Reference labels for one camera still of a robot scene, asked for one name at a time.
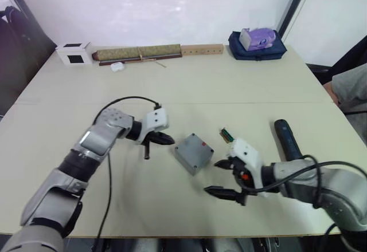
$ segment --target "black cable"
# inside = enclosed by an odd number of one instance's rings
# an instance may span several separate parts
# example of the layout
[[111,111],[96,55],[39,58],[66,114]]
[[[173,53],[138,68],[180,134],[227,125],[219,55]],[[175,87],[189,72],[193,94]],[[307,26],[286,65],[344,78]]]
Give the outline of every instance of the black cable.
[[332,229],[334,229],[337,225],[335,223],[333,223],[325,232],[325,234],[321,237],[320,240],[320,245],[318,247],[317,252],[323,252],[326,246],[326,242],[327,242],[327,237],[329,236],[330,232],[332,231]]
[[108,177],[109,177],[109,194],[108,194],[108,203],[107,208],[104,213],[101,225],[99,226],[98,235],[94,240],[93,246],[92,246],[92,252],[96,252],[96,249],[98,247],[99,240],[101,238],[102,229],[104,226],[104,222],[106,221],[106,217],[108,215],[108,211],[110,210],[111,205],[111,197],[112,197],[112,172],[111,172],[111,158],[110,153],[107,154],[107,160],[108,160]]
[[322,178],[321,178],[321,169],[320,169],[320,165],[317,161],[317,159],[311,155],[304,155],[301,157],[301,159],[312,159],[313,162],[316,165],[316,173],[317,173],[317,188],[316,188],[316,195],[315,195],[315,199],[314,202],[312,203],[312,206],[314,209],[318,209],[321,207],[321,187],[322,187]]
[[[363,174],[363,176],[364,177],[366,177],[366,179],[367,179],[367,173],[363,170],[363,169],[361,169],[360,167],[358,167],[358,166],[356,166],[356,165],[354,165],[354,164],[351,164],[351,163],[349,163],[349,162],[322,162],[322,163],[319,163],[318,164],[320,167],[323,167],[323,166],[329,166],[329,165],[345,165],[345,166],[349,166],[349,167],[352,167],[352,168],[354,168],[354,169],[356,169],[356,170],[358,170],[360,173],[362,173]],[[285,182],[288,182],[288,181],[290,181],[290,180],[292,180],[292,179],[294,179],[295,177],[297,177],[297,176],[299,176],[299,175],[301,175],[301,174],[303,174],[303,173],[305,173],[305,172],[308,172],[308,171],[310,171],[310,170],[312,170],[312,169],[315,169],[316,168],[316,166],[317,165],[311,165],[311,166],[307,166],[307,167],[305,167],[305,168],[303,168],[303,169],[301,169],[301,170],[299,170],[299,171],[297,171],[297,172],[295,172],[295,173],[293,173],[293,174],[291,174],[291,175],[289,175],[289,176],[287,176],[287,177],[285,177],[284,179],[282,179],[282,180],[279,180],[279,181],[277,181],[277,182],[274,182],[274,183],[272,183],[272,184],[269,184],[269,185],[267,185],[267,186],[265,186],[265,187],[263,187],[263,188],[249,188],[249,187],[247,187],[246,185],[244,185],[242,182],[241,182],[241,180],[238,180],[237,182],[238,182],[238,184],[240,185],[240,187],[242,188],[242,189],[245,189],[246,191],[248,191],[248,192],[253,192],[253,193],[261,193],[261,192],[266,192],[266,191],[269,191],[270,189],[273,189],[273,188],[276,188],[276,187],[279,187],[280,185],[282,185],[282,184],[284,184]]]
[[103,112],[103,110],[105,110],[106,108],[108,108],[109,106],[117,103],[117,102],[120,102],[122,100],[125,100],[125,99],[144,99],[144,100],[147,100],[147,101],[150,101],[152,103],[155,104],[155,107],[159,107],[159,103],[152,100],[152,99],[148,99],[147,97],[142,97],[142,96],[126,96],[126,97],[121,97],[120,99],[115,99],[114,101],[111,101],[110,103],[108,103],[106,106],[104,106],[99,112],[98,114],[96,115],[96,117],[94,118],[94,121],[93,121],[93,124],[96,123],[96,120],[97,118],[99,117],[99,115]]

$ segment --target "white small box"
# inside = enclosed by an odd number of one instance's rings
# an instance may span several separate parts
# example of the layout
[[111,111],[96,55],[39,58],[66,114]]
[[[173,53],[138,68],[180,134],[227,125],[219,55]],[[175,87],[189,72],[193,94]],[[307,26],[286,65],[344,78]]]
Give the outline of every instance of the white small box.
[[64,43],[57,46],[56,51],[65,65],[93,64],[93,50],[89,42]]

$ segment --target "beige tabletop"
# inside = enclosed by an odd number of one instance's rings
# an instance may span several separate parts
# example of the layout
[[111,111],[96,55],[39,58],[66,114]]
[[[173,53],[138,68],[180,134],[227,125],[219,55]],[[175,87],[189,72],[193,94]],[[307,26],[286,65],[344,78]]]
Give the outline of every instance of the beige tabletop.
[[288,47],[280,60],[235,60],[223,54],[184,56],[110,66],[65,66],[54,53],[17,103],[106,103],[123,96],[149,96],[162,103],[331,102],[302,59]]
[[[91,125],[98,110],[122,96],[148,96],[170,117],[165,130],[180,142],[196,133],[215,153],[192,177],[172,155],[174,146],[151,146],[151,159],[130,140],[111,151],[113,194],[104,237],[270,236],[323,234],[332,223],[310,204],[270,194],[245,207],[209,196],[203,188],[238,186],[231,172],[213,167],[228,145],[218,130],[252,144],[264,162],[284,159],[273,123],[286,119],[302,153],[320,162],[343,160],[367,170],[367,148],[295,52],[281,60],[236,61],[229,53],[109,67],[64,66],[54,54],[0,122],[0,233],[19,229],[22,209],[51,169]],[[144,101],[117,108],[142,118]],[[71,236],[95,237],[106,209],[107,163],[90,180]]]

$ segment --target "blue pouch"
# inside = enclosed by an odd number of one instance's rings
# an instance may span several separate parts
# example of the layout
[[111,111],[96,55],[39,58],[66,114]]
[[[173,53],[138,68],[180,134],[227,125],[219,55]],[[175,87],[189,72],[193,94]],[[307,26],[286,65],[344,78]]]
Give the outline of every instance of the blue pouch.
[[279,37],[279,34],[274,30],[276,38],[273,42],[273,45],[267,49],[261,50],[251,50],[247,51],[242,46],[239,41],[240,32],[233,31],[231,36],[228,38],[229,48],[235,59],[237,60],[273,60],[273,59],[281,59],[284,53],[287,51],[284,46],[282,40]]

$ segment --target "gray sleeve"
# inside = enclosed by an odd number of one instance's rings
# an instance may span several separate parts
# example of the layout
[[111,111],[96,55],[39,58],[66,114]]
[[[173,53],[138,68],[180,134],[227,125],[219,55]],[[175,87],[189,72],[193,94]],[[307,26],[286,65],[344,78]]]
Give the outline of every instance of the gray sleeve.
[[340,103],[367,100],[367,63],[333,76],[331,87]]

